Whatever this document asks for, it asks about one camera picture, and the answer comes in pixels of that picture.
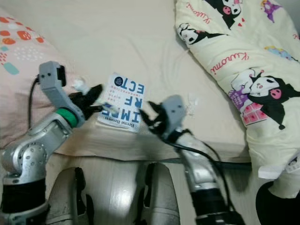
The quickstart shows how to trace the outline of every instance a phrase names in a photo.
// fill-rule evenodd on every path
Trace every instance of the beige bed sheet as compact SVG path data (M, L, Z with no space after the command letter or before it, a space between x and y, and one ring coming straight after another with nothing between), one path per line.
M89 85L117 72L146 85L145 100L196 97L184 127L212 145L223 161L249 162L245 130L227 96L188 53L174 30L174 0L0 0L0 6L43 35ZM144 102L143 108L150 112ZM103 128L96 115L57 153L119 160L161 160L177 154L151 135Z

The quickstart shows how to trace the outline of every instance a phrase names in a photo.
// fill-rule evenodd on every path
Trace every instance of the pillow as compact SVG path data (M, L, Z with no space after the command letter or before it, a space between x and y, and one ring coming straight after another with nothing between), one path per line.
M64 65L67 74L65 91L76 73L70 63L42 36L0 8L0 148L27 131L28 97L31 83L41 63L53 60ZM36 86L32 103L33 124L54 107Z
M300 172L285 167L300 153L300 42L286 11L270 0L178 0L176 28L240 112L254 174L280 176L277 196L296 197Z

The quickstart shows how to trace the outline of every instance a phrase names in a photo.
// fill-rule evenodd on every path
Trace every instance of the book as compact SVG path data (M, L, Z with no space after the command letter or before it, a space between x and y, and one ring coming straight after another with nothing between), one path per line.
M138 133L142 119L139 109L143 106L145 91L145 85L113 73L101 97L104 109L98 115L98 122Z

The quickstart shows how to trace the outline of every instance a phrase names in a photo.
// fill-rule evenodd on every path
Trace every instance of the pink pillow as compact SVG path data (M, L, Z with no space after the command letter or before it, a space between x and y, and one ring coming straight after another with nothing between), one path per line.
M73 67L42 36L0 8L0 148L27 131L30 86L41 63L53 60L64 65L67 93L78 77ZM37 85L33 94L32 122L54 108Z

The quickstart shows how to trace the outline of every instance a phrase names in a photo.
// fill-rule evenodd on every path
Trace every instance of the black cable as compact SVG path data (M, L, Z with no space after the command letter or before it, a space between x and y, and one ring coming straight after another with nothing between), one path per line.
M28 129L31 128L31 108L32 108L32 95L33 95L33 91L34 91L34 87L36 86L36 84L38 83L38 75L37 77L34 79L31 88L30 88L30 92L29 92L29 98L28 98Z
M217 169L217 171L219 172L222 180L223 180L223 183L224 183L224 188L225 188L225 192L226 192L226 198L227 198L227 207L228 207L228 210L230 210L230 207L234 210L235 210L235 207L231 201L231 198L230 198L230 191L229 191L229 188L228 188L228 184L227 184L227 181L226 181L226 178L225 178L225 175L223 173L223 168L221 168L217 163L216 161L211 157L209 156L208 154L204 153L204 152L201 152L197 149L193 149L193 148L190 148L190 147L186 147L186 146L183 146L183 145L180 145L180 144L174 144L174 143L171 143L163 138L160 137L160 139L168 144L168 145L171 145L172 147L175 147L177 149L183 149L183 150L187 150L187 151L191 151L191 152L195 152L195 153L198 153L204 157L206 157L213 165L214 167ZM207 146L209 149L211 149L217 156L217 158L219 159L219 161L221 162L221 159L220 159L220 156L218 155L218 153L212 148L210 147L208 144L204 143L205 146Z

